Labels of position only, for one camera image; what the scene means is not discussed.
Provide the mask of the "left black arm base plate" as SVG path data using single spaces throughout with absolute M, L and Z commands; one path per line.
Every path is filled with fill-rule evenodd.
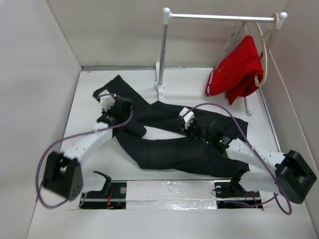
M 79 208 L 90 210 L 121 210 L 126 208 L 127 181 L 112 181 L 108 191 L 82 193 Z

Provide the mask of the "black denim trousers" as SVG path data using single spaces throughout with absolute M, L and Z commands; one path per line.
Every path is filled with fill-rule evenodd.
M 198 139 L 181 138 L 149 140 L 141 137 L 146 126 L 180 133 L 178 114 L 183 106 L 156 101 L 149 104 L 121 76 L 97 89 L 93 97 L 104 90 L 133 102 L 133 118 L 124 129 L 114 130 L 113 135 L 123 150 L 141 169 L 175 169 L 187 173 L 212 177 L 234 177 L 249 171 L 247 163 L 223 156 L 217 147 Z

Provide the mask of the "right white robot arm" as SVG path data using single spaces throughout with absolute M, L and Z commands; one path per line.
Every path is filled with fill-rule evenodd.
M 259 168 L 261 172 L 243 172 L 233 177 L 231 192 L 242 196 L 247 191 L 265 191 L 286 195 L 290 202 L 302 204 L 317 176 L 297 151 L 272 152 L 221 133 L 211 124 L 201 125 L 193 115 L 180 117 L 187 137 L 216 148 L 223 156 Z

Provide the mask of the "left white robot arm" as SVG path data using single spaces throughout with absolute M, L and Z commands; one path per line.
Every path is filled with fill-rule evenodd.
M 91 155 L 112 139 L 113 130 L 125 127 L 133 117 L 132 100 L 105 94 L 100 101 L 101 116 L 90 131 L 67 136 L 61 142 L 80 139 L 63 152 L 45 152 L 46 164 L 42 186 L 67 201 L 75 200 L 81 193 L 84 181 L 82 167 Z

